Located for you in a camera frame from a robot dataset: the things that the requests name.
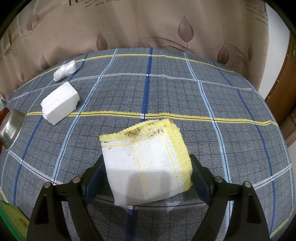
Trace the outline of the yellow-edged white dishcloth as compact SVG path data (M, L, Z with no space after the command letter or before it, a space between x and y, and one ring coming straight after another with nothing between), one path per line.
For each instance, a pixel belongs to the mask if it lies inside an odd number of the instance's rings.
M143 121L99 140L116 206L159 201L191 188L189 152L173 121Z

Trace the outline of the grey plaid tablecloth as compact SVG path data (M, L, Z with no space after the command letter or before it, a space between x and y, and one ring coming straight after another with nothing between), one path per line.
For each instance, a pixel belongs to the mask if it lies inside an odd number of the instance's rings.
M215 176L249 181L262 205L271 240L295 213L292 163L280 127L255 88L239 73L184 52L112 49L76 57L67 78L80 101L55 126L41 101L60 84L57 65L8 95L7 108L27 114L9 151L1 151L1 200L30 217L43 184L69 182L101 155L99 136L150 118L169 118L188 151Z

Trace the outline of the white foam block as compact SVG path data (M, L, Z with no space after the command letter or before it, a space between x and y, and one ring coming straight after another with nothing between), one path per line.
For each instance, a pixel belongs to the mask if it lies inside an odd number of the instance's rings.
M42 100L42 116L55 126L76 109L79 101L80 96L76 89L65 82Z

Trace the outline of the green printed box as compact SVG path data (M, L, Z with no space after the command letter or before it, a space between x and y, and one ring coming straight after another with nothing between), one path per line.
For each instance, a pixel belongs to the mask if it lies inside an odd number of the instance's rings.
M2 237L8 240L26 240L29 220L14 205L1 200L1 229Z

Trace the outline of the steel bowl upside down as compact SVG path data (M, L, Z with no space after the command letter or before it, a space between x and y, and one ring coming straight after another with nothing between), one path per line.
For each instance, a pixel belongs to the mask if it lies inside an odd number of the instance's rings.
M11 109L1 123L1 142L8 152L19 137L26 120L26 113Z

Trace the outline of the small white crumpled wad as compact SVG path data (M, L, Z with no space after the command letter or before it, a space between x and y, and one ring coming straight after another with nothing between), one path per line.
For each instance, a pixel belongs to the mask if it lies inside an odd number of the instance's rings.
M53 79L55 82L58 82L70 75L74 74L77 71L76 61L72 60L66 64L63 64L59 67L53 74Z

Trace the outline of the beige leaf-pattern curtain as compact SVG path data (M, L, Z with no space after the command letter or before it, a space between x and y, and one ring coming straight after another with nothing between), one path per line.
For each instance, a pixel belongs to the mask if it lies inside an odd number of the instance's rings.
M1 37L4 98L43 70L89 52L180 50L229 66L259 89L267 57L262 1L32 1Z

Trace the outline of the brown wooden door frame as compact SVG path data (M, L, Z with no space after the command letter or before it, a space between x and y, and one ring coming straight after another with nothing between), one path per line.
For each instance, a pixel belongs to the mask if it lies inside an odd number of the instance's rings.
M295 37L290 34L282 68L265 98L288 147L295 142L295 78Z

